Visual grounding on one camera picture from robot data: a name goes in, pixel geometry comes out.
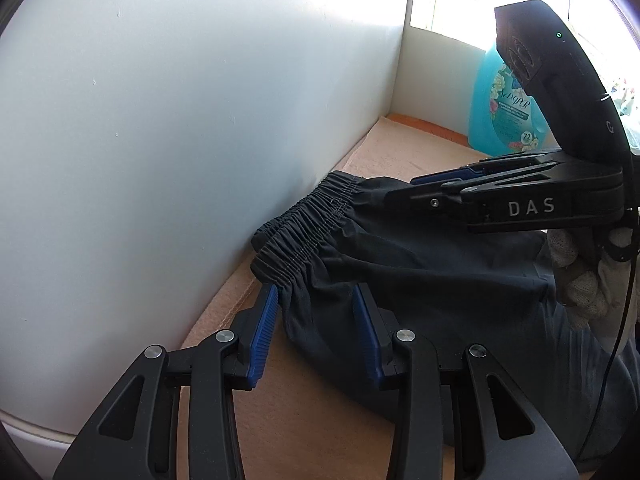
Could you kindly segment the right white gloved hand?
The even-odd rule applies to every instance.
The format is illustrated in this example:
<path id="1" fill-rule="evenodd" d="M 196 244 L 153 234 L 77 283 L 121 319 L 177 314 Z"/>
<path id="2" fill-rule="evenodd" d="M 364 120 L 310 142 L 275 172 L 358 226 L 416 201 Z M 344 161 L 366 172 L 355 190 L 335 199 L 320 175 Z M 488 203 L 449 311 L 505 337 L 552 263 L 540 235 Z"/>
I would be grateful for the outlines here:
<path id="1" fill-rule="evenodd" d="M 592 233 L 547 232 L 556 298 L 574 330 L 589 328 L 608 353 L 620 353 L 639 319 L 639 270 L 594 246 Z"/>

